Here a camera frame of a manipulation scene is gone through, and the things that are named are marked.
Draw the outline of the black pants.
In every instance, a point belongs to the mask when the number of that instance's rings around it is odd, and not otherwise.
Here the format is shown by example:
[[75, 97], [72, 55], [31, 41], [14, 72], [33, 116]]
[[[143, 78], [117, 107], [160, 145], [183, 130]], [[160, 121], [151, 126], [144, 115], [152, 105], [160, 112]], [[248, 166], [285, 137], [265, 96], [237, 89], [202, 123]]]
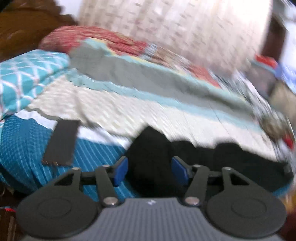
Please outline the black pants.
[[187, 165], [221, 171], [231, 167], [265, 190], [285, 190], [293, 181], [293, 172], [285, 162], [274, 162], [243, 150], [232, 142], [211, 148], [194, 146], [186, 140], [169, 141], [151, 126], [145, 127], [125, 153], [128, 158], [126, 180], [141, 197], [183, 197], [186, 187], [177, 183], [171, 172], [171, 160], [179, 157]]

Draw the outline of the black smartphone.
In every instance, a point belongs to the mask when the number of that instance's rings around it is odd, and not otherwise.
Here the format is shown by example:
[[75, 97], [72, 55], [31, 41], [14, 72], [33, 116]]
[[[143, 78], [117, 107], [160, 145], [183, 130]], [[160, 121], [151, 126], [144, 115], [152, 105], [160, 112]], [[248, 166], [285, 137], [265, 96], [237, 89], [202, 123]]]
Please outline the black smartphone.
[[59, 120], [48, 141], [42, 163], [47, 166], [71, 166], [79, 120]]

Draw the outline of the grey floral crumpled blanket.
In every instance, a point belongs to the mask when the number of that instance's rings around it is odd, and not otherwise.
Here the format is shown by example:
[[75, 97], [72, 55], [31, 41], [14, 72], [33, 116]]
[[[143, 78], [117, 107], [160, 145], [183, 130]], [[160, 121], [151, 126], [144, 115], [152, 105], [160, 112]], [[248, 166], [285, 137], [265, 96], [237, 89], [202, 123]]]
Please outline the grey floral crumpled blanket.
[[272, 141], [282, 140], [290, 150], [295, 148], [295, 135], [288, 118], [272, 108], [241, 72], [235, 71], [231, 77], [216, 77], [224, 87], [247, 100], [261, 128]]

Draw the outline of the striped teal beige bedsheet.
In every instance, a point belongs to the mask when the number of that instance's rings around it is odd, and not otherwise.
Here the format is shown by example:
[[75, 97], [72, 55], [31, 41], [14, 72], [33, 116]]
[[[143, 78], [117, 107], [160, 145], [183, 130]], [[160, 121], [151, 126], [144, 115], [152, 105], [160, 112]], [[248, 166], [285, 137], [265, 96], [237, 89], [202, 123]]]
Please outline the striped teal beige bedsheet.
[[41, 163], [57, 119], [80, 120], [74, 164], [110, 163], [150, 125], [170, 140], [213, 147], [232, 140], [276, 160], [271, 140], [239, 94], [85, 40], [70, 65], [24, 109], [1, 119], [1, 182], [35, 190], [52, 178]]

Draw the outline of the cardboard box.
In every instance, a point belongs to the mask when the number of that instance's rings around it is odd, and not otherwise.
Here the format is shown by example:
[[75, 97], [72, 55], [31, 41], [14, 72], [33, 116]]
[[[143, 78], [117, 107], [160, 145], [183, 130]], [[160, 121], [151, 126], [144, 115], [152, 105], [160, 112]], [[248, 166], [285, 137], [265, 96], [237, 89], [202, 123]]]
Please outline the cardboard box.
[[295, 94], [284, 82], [278, 81], [274, 85], [269, 97], [269, 103], [289, 118], [295, 117]]

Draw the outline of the teal patterned pillow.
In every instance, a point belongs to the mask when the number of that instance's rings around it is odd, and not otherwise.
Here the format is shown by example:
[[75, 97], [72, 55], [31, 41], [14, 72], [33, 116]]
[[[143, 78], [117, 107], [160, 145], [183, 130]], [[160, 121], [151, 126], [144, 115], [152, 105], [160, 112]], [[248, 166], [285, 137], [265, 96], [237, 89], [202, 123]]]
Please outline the teal patterned pillow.
[[1, 119], [24, 109], [69, 65], [67, 54], [40, 49], [1, 62]]

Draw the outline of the red floral quilt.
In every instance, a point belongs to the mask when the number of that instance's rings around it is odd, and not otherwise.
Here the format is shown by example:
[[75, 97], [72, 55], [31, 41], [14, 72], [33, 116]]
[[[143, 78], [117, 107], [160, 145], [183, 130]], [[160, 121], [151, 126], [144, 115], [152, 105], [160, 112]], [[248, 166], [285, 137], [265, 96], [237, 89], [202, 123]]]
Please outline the red floral quilt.
[[39, 43], [38, 48], [46, 51], [63, 52], [69, 54], [79, 47], [85, 40], [102, 42], [111, 54], [133, 56], [154, 64], [187, 73], [198, 80], [202, 80], [214, 87], [220, 85], [209, 71], [199, 65], [192, 64], [186, 58], [156, 44], [137, 41], [125, 35], [99, 27], [63, 26], [49, 33]]

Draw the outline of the beige leaf print curtain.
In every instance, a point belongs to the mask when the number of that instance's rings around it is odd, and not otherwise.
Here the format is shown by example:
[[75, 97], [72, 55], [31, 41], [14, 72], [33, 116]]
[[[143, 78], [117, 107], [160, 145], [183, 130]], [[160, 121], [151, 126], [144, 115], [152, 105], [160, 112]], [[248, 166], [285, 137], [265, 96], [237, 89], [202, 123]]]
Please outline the beige leaf print curtain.
[[272, 8], [272, 1], [83, 1], [78, 21], [231, 72], [261, 50]]

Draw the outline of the dark wooden headboard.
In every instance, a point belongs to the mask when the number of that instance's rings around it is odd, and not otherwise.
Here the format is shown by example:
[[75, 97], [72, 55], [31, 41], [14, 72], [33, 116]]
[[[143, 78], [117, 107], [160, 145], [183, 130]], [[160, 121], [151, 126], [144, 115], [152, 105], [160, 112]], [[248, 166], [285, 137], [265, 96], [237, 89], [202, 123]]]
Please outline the dark wooden headboard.
[[12, 1], [1, 11], [1, 61], [37, 49], [58, 27], [77, 25], [55, 1]]

